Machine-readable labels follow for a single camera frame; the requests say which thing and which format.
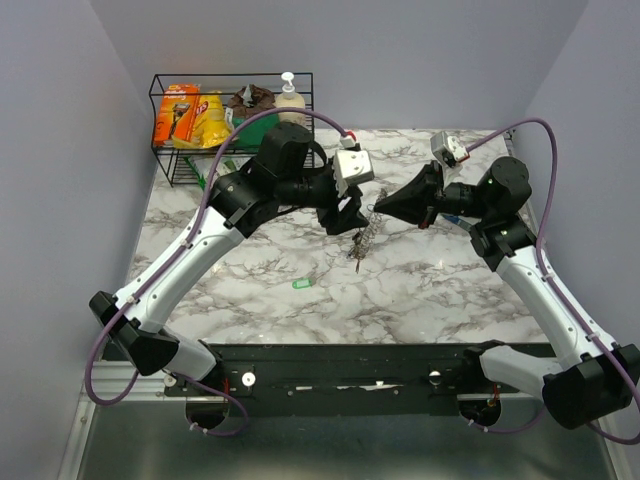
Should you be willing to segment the green key tag with key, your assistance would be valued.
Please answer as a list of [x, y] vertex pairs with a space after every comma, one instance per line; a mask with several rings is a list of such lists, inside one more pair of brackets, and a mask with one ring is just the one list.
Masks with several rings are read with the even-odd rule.
[[313, 285], [313, 281], [309, 278], [296, 279], [292, 282], [292, 287], [296, 290], [310, 288]]

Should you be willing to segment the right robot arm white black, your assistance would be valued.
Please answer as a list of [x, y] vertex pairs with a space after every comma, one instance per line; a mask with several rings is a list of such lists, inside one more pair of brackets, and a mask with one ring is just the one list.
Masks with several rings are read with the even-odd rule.
[[470, 350], [461, 382], [474, 392], [493, 383], [511, 386], [541, 400], [561, 426], [575, 429], [639, 401], [639, 350], [600, 329], [555, 274], [539, 237], [519, 214], [530, 194], [525, 164], [510, 156], [495, 160], [475, 185], [445, 184], [442, 167], [431, 162], [374, 210], [421, 229], [440, 214], [474, 219], [474, 251], [524, 302], [555, 356], [485, 342]]

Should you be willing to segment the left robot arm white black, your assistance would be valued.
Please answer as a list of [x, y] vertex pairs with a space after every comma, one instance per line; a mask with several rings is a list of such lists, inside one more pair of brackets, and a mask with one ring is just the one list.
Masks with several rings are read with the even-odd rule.
[[292, 207], [315, 209], [329, 235], [367, 226], [359, 186], [374, 177], [371, 160], [352, 136], [341, 143], [328, 157], [305, 127], [276, 125], [255, 156], [214, 181], [203, 207], [147, 270], [117, 292], [91, 298], [90, 310], [140, 375], [187, 376], [201, 395], [220, 387], [217, 355], [166, 322], [200, 278], [261, 225]]

